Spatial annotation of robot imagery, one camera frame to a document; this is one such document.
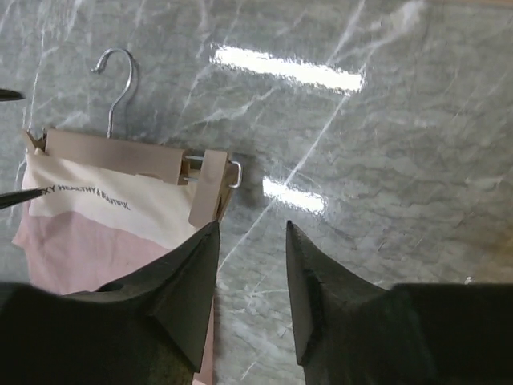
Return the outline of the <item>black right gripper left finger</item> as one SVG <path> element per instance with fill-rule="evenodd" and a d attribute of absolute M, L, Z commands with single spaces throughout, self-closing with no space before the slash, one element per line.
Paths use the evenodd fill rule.
<path fill-rule="evenodd" d="M 213 221 L 177 249 L 94 291 L 66 295 L 64 373 L 200 370 L 220 251 Z"/>

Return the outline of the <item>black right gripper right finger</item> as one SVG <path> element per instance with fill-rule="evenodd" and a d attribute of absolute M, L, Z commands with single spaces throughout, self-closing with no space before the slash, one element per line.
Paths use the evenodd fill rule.
<path fill-rule="evenodd" d="M 384 316 L 390 292 L 286 225 L 285 260 L 293 339 L 301 366 L 389 366 L 394 340 Z"/>

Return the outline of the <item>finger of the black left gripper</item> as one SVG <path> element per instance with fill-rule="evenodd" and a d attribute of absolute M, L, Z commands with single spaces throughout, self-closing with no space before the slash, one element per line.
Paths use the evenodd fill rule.
<path fill-rule="evenodd" d="M 0 89 L 0 101 L 18 101 L 24 99 L 24 94 L 19 91 Z"/>
<path fill-rule="evenodd" d="M 42 188 L 8 192 L 0 195 L 0 209 L 7 209 L 14 205 L 33 200 L 43 195 Z"/>

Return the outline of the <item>pink and cream underwear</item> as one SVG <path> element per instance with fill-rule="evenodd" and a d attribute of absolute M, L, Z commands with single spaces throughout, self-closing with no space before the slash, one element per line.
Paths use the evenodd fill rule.
<path fill-rule="evenodd" d="M 42 152 L 26 156 L 22 185 L 42 188 L 43 195 L 23 205 L 14 237 L 26 254 L 30 283 L 1 287 L 2 383 L 210 384 L 213 303 L 195 373 L 64 373 L 59 362 L 69 346 L 66 295 L 125 277 L 211 223 L 189 223 L 192 190 Z"/>

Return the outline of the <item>beige clip hanger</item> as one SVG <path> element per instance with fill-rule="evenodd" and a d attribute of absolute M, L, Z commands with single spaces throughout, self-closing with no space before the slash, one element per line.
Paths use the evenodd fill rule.
<path fill-rule="evenodd" d="M 133 176 L 149 176 L 168 184 L 196 185 L 188 221 L 195 227 L 222 218 L 232 190 L 242 182 L 243 167 L 227 152 L 206 150 L 196 155 L 187 149 L 145 144 L 112 137 L 114 110 L 130 91 L 135 72 L 135 60 L 122 48 L 108 48 L 99 57 L 92 72 L 100 74 L 114 53 L 127 57 L 129 73 L 122 93 L 108 111 L 107 134 L 92 136 L 48 128 L 38 139 L 23 130 L 22 137 L 30 150 L 37 148 L 49 156 L 76 163 L 105 168 Z"/>

